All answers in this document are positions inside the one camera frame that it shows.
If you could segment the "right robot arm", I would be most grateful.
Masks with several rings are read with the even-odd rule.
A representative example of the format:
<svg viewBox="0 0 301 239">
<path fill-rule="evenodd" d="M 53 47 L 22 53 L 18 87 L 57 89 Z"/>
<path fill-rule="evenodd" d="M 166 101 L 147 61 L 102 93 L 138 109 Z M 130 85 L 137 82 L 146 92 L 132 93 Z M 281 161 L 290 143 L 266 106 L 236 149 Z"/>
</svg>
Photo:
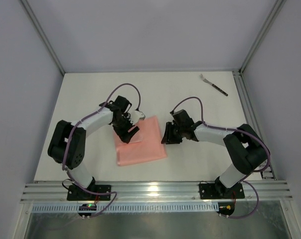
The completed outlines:
<svg viewBox="0 0 301 239">
<path fill-rule="evenodd" d="M 180 144 L 183 139 L 209 142 L 223 146 L 231 159 L 231 165 L 214 182 L 200 182 L 201 199 L 243 199 L 242 182 L 257 167 L 269 159 L 270 153 L 262 140 L 248 124 L 226 129 L 204 122 L 194 122 L 185 110 L 171 111 L 173 117 L 165 125 L 162 144 Z"/>
</svg>

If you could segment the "pink satin napkin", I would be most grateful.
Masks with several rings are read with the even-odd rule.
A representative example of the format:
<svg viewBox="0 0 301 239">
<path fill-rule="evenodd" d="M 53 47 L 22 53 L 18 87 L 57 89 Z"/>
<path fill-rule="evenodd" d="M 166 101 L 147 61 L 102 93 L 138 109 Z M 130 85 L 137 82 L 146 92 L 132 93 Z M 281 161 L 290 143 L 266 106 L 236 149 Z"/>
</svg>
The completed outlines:
<svg viewBox="0 0 301 239">
<path fill-rule="evenodd" d="M 119 166 L 146 163 L 167 157 L 165 146 L 161 144 L 161 130 L 157 116 L 139 121 L 138 127 L 140 130 L 129 143 L 122 142 L 116 133 L 113 133 Z"/>
</svg>

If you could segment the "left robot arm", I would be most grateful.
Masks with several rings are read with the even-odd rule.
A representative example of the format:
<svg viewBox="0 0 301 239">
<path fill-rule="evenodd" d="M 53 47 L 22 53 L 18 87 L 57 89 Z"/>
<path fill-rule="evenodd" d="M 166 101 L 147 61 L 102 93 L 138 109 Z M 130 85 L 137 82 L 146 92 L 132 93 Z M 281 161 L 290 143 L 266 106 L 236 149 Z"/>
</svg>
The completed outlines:
<svg viewBox="0 0 301 239">
<path fill-rule="evenodd" d="M 140 130 L 137 123 L 145 119 L 139 109 L 130 110 L 132 104 L 122 96 L 114 101 L 101 103 L 97 110 L 74 122 L 61 120 L 57 123 L 47 153 L 61 164 L 69 179 L 85 192 L 92 192 L 95 179 L 83 163 L 86 139 L 100 128 L 110 125 L 120 138 L 128 144 Z"/>
</svg>

